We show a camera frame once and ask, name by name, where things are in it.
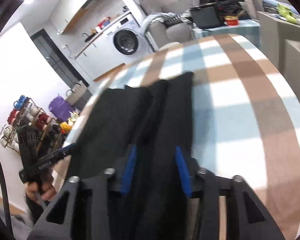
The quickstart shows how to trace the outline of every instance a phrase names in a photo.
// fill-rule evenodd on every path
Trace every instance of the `green object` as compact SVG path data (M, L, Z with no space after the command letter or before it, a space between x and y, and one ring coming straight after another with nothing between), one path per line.
M293 16L291 9L288 6L278 3L279 14L285 17L288 22L298 24L297 19Z

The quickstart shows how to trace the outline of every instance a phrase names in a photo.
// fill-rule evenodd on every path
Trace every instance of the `washing machine door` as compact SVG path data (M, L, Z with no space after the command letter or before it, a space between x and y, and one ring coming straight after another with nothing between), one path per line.
M113 43L115 48L124 55L131 55L138 49L138 38L130 30L119 30L113 37Z

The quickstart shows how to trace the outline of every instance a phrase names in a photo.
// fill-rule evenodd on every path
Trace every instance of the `shoe rack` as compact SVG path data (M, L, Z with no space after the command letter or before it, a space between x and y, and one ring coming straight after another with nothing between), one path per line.
M16 136L16 134L17 134L17 127L20 125L21 121L24 120L24 119L26 118L26 115L27 115L27 114L30 114L30 108L31 108L32 106L35 106L35 107L38 109L38 112L37 112L36 115L32 115L32 114L31 114L32 117L33 117L33 120L29 122L29 125L35 126L35 127L36 127L36 123L37 123L37 121L39 120L39 115L42 114L42 113L46 114L46 112L45 112L41 107L37 106L36 103L35 103L31 98L29 98L29 101L28 101L28 102L24 105L24 107L21 109L21 111L20 111L20 116L18 117L15 126L13 126L13 127L10 126L10 127L12 128L12 130L11 130L11 132L10 132L9 137L8 137L8 138L5 137L7 143L6 143L5 146L3 146L3 147L4 147L4 148L5 148L5 147L8 147L8 148L14 150L18 155L20 155L20 152L17 151L17 150L15 149L15 147L13 147L13 146L14 146L13 141L16 141L14 138L15 138L15 136ZM39 143L38 143L38 145L37 145L37 147L36 147L37 152L39 151L40 147L42 146L42 142L43 142L44 138L46 137L46 135L47 135L47 133L48 133L48 131L49 131L49 127L51 126L52 123L55 123L55 124L59 125L59 123L56 121L56 119L54 119L53 117L51 117L50 121L47 123L46 129L42 131L43 133L42 133L41 137L38 138L38 139L39 139ZM54 150L55 150L55 148L56 148L56 146L57 146L57 144L58 144L58 141L60 140L61 137L62 137L62 135L61 135L61 133L60 133L60 134L58 135L57 141L56 141L55 144L54 144L54 148L53 148Z

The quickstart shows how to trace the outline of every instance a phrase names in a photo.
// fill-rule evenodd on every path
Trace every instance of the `kitchen cabinet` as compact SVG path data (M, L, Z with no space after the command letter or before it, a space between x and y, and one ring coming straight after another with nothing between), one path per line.
M96 79L102 74L124 63L124 55L114 57L114 46L109 42L110 37L100 35L77 58L77 62L92 78Z
M88 46L77 58L76 61L83 70L92 78L96 78L96 64L94 53L96 52L93 45Z
M61 34L87 0L60 0L50 21Z

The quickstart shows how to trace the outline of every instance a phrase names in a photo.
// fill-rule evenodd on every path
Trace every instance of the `kitchen counter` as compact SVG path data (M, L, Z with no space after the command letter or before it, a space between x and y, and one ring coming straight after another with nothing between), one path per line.
M113 24L115 24L116 22L120 21L122 18L126 17L128 14L130 13L130 11L125 12L124 14L120 15L119 17L117 17L116 19L114 19L111 23L109 23L106 27L104 27L101 32L97 33L97 35L95 35L89 42L87 42L87 44L74 55L74 59L76 59L77 57L79 57L79 55L87 48L89 47L106 29L108 29L109 27L111 27Z

